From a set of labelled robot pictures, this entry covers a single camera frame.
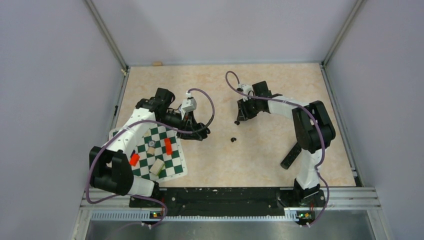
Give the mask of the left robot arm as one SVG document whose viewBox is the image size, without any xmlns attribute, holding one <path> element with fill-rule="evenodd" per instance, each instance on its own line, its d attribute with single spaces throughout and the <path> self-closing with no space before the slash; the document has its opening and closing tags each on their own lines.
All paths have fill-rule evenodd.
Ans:
<svg viewBox="0 0 424 240">
<path fill-rule="evenodd" d="M 94 146 L 89 152 L 89 174 L 85 193 L 89 187 L 112 193 L 113 196 L 136 195 L 149 207 L 160 202 L 156 182 L 136 176 L 130 166 L 130 158 L 145 133 L 154 126 L 163 126 L 177 132 L 177 137 L 185 140 L 202 141 L 210 134 L 209 125 L 215 118 L 212 113 L 206 124 L 197 122 L 194 110 L 197 103 L 191 92 L 180 110 L 171 109 L 175 95 L 165 88 L 157 88 L 153 97 L 141 99 L 117 134 L 103 146 Z"/>
</svg>

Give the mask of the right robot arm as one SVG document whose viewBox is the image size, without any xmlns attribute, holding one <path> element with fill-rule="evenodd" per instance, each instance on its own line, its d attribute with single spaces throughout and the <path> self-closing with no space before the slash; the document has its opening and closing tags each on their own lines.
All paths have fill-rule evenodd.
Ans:
<svg viewBox="0 0 424 240">
<path fill-rule="evenodd" d="M 324 103 L 317 100 L 306 104 L 279 93 L 272 94 L 265 81 L 253 85 L 240 83 L 236 90 L 243 96 L 237 101 L 237 124 L 253 119 L 260 112 L 281 115 L 293 121 L 296 145 L 281 166 L 287 169 L 290 166 L 288 160 L 300 159 L 293 200 L 299 206 L 307 206 L 320 190 L 317 165 L 336 136 Z"/>
</svg>

